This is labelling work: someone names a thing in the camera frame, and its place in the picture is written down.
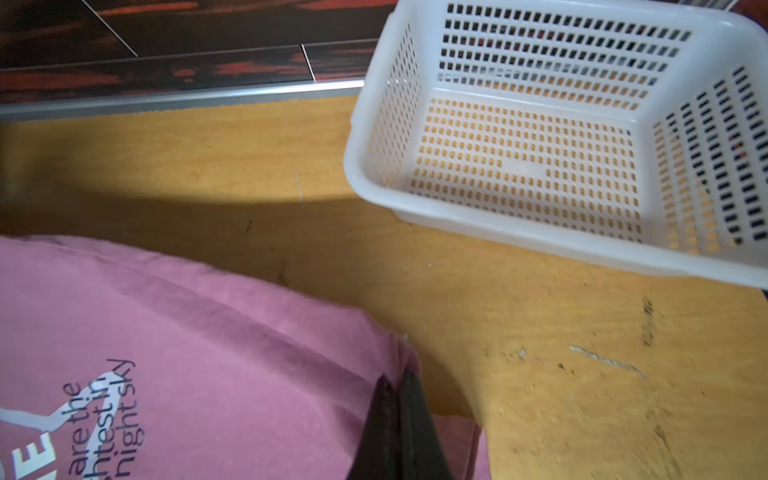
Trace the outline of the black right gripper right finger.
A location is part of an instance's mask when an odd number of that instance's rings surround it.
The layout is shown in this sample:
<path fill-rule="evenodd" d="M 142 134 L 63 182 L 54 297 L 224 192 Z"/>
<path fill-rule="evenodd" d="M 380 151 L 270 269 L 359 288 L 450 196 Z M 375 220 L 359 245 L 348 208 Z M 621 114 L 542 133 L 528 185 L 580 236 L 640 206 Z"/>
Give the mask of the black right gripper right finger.
<path fill-rule="evenodd" d="M 453 479 L 419 377 L 405 370 L 398 389 L 400 478 Z"/>

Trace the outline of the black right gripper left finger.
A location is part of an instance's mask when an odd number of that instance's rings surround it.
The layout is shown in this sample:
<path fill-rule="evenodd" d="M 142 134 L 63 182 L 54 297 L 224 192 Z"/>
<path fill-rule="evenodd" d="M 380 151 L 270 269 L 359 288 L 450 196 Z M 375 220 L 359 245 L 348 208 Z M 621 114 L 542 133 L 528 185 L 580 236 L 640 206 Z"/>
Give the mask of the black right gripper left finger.
<path fill-rule="evenodd" d="M 376 382 L 348 480 L 401 478 L 400 405 L 397 390 L 382 375 Z"/>

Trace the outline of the magenta t-shirt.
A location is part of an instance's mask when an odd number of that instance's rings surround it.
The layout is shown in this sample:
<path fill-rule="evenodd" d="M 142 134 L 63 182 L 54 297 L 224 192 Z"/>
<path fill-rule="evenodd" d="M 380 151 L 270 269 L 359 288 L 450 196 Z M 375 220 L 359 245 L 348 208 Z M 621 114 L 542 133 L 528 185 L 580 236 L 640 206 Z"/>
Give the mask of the magenta t-shirt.
<path fill-rule="evenodd" d="M 377 380 L 405 370 L 415 350 L 355 308 L 110 242 L 1 241 L 5 479 L 347 479 Z M 483 429 L 431 415 L 453 479 L 488 478 Z"/>

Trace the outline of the white perforated plastic basket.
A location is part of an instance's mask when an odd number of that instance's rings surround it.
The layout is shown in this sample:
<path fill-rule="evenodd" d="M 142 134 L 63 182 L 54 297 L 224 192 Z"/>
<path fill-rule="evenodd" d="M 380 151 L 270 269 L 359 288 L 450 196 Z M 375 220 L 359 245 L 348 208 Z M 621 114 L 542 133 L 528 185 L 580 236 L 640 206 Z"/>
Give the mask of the white perforated plastic basket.
<path fill-rule="evenodd" d="M 401 1 L 346 178 L 399 218 L 767 286 L 767 34 L 653 1 Z"/>

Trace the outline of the aluminium back floor rail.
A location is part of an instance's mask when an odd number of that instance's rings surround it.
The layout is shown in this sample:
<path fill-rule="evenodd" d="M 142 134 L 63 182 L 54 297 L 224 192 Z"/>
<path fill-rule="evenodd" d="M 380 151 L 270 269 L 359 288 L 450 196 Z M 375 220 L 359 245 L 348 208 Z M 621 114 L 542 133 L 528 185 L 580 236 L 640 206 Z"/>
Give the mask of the aluminium back floor rail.
<path fill-rule="evenodd" d="M 357 95 L 364 80 L 279 83 L 152 95 L 45 101 L 1 107 L 3 122 L 82 118 Z"/>

